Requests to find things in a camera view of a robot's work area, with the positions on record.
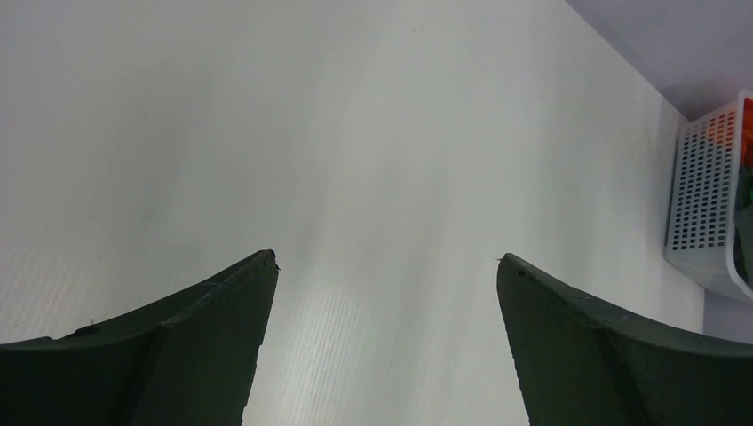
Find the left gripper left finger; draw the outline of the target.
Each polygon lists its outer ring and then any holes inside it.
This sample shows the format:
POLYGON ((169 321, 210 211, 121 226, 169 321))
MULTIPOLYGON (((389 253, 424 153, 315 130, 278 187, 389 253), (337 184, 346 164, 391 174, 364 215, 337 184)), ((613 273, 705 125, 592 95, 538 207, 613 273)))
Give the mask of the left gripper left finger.
POLYGON ((261 250, 70 335, 3 344, 2 424, 241 424, 279 272, 261 250))

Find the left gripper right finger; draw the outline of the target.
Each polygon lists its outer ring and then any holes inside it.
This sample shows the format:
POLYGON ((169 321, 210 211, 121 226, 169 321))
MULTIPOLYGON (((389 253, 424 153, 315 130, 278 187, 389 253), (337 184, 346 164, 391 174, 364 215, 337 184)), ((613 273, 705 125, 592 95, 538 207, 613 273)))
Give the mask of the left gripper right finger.
POLYGON ((751 424, 749 344, 646 318, 510 253, 496 288, 531 424, 751 424))

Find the green t shirt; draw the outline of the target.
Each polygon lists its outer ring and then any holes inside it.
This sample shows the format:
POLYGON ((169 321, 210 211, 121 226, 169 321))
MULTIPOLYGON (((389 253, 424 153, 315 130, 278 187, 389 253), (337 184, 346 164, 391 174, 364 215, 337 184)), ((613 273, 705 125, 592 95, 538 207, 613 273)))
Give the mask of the green t shirt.
POLYGON ((752 275, 752 172, 739 168, 735 197, 733 260, 737 273, 746 283, 752 275))

